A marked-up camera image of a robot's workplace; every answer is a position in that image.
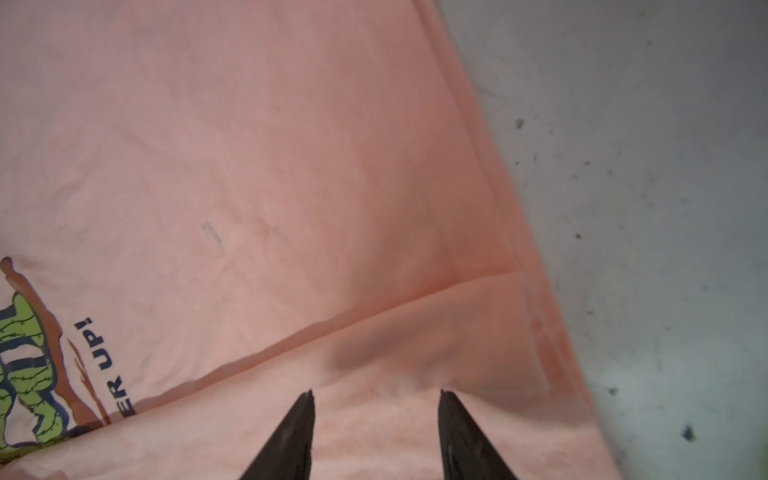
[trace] printed graphic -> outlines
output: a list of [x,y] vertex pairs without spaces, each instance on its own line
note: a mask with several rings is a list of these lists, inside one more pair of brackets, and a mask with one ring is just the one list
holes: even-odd
[[[10,258],[0,260],[0,270],[15,290],[11,305],[0,310],[0,462],[8,462],[31,450],[89,432],[102,423],[69,383],[56,318],[27,279],[13,270]],[[103,411],[84,368],[78,364],[78,369],[81,381]],[[32,429],[35,442],[6,443],[6,420],[15,402],[37,417]]]

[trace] dark speck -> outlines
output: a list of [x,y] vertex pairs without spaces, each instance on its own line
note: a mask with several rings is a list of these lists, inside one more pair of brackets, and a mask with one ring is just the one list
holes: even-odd
[[694,440],[696,440],[696,435],[694,435],[694,428],[691,425],[686,425],[685,429],[683,430],[683,433],[681,435],[688,442],[693,443]]

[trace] gray concrete floor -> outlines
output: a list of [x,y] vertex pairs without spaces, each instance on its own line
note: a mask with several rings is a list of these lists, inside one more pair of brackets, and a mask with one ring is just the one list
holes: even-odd
[[766,478],[768,2],[440,4],[625,478]]

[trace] green cartoon character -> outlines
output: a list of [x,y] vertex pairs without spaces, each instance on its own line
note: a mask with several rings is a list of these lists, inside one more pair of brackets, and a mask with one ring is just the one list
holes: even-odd
[[[32,307],[20,293],[0,310],[0,431],[15,401],[38,417],[33,428],[38,445],[59,439],[69,422],[67,410],[52,395],[56,369],[45,332]],[[0,439],[0,458],[15,456],[22,446]]]

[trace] pink fabric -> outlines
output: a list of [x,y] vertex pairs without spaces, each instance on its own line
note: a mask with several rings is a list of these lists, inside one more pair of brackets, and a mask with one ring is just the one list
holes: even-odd
[[238,478],[309,388],[312,478],[441,478],[442,387],[618,478],[431,2],[3,2],[0,71],[0,257],[110,423],[0,478]]

